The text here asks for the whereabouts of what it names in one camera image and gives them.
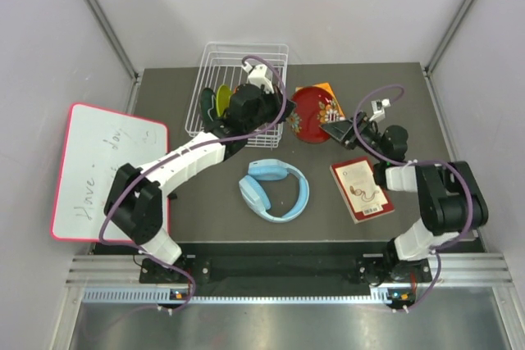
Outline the red floral plate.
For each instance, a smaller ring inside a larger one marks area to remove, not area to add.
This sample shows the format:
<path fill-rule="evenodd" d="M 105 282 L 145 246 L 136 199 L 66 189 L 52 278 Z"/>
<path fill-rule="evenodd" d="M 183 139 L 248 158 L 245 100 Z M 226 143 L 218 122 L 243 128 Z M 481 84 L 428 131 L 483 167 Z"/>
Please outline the red floral plate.
<path fill-rule="evenodd" d="M 292 101 L 296 107 L 287 121 L 295 137 L 305 143 L 325 143 L 331 137 L 322 125 L 345 118 L 334 96 L 319 86 L 297 90 Z"/>

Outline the lime green plate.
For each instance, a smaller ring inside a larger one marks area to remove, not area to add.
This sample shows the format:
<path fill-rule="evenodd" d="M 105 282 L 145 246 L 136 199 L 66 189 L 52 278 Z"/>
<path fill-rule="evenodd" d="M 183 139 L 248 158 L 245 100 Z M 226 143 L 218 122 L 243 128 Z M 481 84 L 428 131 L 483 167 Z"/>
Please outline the lime green plate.
<path fill-rule="evenodd" d="M 232 91 L 229 85 L 222 84 L 216 91 L 216 109 L 219 117 L 223 116 L 229 107 Z"/>

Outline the dark teal plate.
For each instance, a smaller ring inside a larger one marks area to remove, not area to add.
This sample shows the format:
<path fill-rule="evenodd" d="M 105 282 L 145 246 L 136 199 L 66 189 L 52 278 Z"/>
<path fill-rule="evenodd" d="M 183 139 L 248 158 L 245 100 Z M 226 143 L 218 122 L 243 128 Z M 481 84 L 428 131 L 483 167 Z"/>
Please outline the dark teal plate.
<path fill-rule="evenodd" d="M 218 119 L 216 109 L 216 95 L 210 88 L 204 88 L 199 97 L 200 114 L 203 123 L 214 122 Z"/>

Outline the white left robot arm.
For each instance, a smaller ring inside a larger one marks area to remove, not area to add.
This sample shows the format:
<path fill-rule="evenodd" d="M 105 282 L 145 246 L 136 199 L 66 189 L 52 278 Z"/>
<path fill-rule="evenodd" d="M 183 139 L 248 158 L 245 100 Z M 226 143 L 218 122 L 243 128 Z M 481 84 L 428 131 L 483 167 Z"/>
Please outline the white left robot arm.
<path fill-rule="evenodd" d="M 217 112 L 217 94 L 205 88 L 199 95 L 204 129 L 187 144 L 142 166 L 118 168 L 103 213 L 134 247 L 157 262 L 166 280 L 180 280 L 186 270 L 181 247 L 163 227 L 163 207 L 179 186 L 210 166 L 243 149 L 260 132 L 279 125 L 294 110 L 286 87 L 245 83 L 231 95 L 223 114 Z"/>

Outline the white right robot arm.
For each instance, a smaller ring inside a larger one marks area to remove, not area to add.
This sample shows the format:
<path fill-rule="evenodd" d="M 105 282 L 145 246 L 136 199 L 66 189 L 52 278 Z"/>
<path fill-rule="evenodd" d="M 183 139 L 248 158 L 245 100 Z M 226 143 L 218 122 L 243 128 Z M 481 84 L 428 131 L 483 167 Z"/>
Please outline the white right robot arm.
<path fill-rule="evenodd" d="M 380 132 L 362 111 L 320 128 L 344 148 L 361 148 L 378 160 L 372 168 L 376 186 L 418 195 L 418 220 L 389 241 L 383 252 L 382 268 L 389 279 L 403 280 L 412 272 L 413 261 L 452 246 L 487 223 L 488 207 L 467 162 L 408 163 L 408 131 L 391 125 Z"/>

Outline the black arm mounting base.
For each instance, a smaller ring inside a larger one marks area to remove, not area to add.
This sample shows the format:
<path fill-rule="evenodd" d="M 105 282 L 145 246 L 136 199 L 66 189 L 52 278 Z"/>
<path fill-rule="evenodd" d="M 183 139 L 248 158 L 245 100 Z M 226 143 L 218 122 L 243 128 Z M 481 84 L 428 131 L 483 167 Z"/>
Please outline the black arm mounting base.
<path fill-rule="evenodd" d="M 383 242 L 182 243 L 173 265 L 198 284 L 229 278 L 341 278 L 351 284 L 425 284 L 428 260 L 401 262 Z"/>

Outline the orange paperback book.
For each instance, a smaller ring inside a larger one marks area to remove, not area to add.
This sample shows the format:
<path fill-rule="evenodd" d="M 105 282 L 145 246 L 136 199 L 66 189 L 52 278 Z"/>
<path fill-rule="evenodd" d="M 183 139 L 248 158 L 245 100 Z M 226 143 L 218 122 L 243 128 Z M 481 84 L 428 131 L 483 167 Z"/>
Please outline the orange paperback book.
<path fill-rule="evenodd" d="M 326 92 L 326 94 L 329 96 L 329 98 L 325 99 L 324 102 L 322 102 L 319 106 L 320 111 L 318 113 L 317 119 L 322 124 L 345 119 L 345 114 L 341 109 L 341 106 L 335 96 L 333 89 L 331 88 L 331 85 L 328 82 L 304 87 L 296 87 L 295 92 L 297 93 L 302 89 L 310 88 L 319 88 Z"/>

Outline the red bordered book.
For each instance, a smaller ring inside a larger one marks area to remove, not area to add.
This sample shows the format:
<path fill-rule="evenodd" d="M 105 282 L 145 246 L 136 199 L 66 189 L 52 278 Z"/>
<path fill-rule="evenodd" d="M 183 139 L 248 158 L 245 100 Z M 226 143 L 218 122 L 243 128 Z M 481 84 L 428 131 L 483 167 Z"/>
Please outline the red bordered book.
<path fill-rule="evenodd" d="M 375 183 L 367 157 L 333 164 L 330 171 L 355 224 L 395 211 L 386 191 Z"/>

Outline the light blue headphones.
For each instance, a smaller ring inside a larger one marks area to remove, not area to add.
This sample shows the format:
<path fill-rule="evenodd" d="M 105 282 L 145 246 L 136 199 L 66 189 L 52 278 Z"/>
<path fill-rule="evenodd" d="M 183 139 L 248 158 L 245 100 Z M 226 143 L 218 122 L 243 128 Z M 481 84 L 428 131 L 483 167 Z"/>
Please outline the light blue headphones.
<path fill-rule="evenodd" d="M 273 216 L 269 213 L 271 201 L 261 182 L 279 181 L 288 175 L 293 175 L 299 184 L 299 195 L 293 207 L 283 216 Z M 251 161 L 247 175 L 239 181 L 242 198 L 252 212 L 262 219 L 275 224 L 284 224 L 296 219 L 308 205 L 310 186 L 301 170 L 278 159 L 262 159 Z"/>

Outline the pink framed whiteboard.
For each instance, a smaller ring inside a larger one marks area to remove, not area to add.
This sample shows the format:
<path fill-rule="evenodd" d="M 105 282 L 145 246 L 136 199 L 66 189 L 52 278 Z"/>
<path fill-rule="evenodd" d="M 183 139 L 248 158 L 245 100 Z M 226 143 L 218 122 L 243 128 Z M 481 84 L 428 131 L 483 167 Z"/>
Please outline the pink framed whiteboard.
<path fill-rule="evenodd" d="M 157 121 L 84 103 L 68 114 L 50 227 L 58 241 L 96 242 L 117 170 L 168 152 L 168 128 Z"/>

